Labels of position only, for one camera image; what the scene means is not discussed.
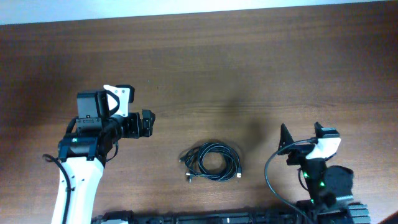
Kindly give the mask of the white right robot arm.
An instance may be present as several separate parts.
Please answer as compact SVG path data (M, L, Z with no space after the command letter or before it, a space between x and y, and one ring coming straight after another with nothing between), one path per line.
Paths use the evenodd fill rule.
M299 166L307 185L310 199L320 210L341 208L353 201L351 169L326 165L336 155L341 142L335 128L314 124L315 137L307 143L294 141L286 125L280 127L278 155L288 155L287 165Z

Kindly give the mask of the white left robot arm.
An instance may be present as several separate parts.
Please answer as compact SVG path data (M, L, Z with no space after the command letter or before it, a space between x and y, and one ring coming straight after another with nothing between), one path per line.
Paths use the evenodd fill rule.
M101 90L77 94L78 114L58 144L58 156L45 154L60 171L52 223L91 223L95 195L108 153L118 151L119 140L152 136L155 114L132 113L131 85L104 85Z

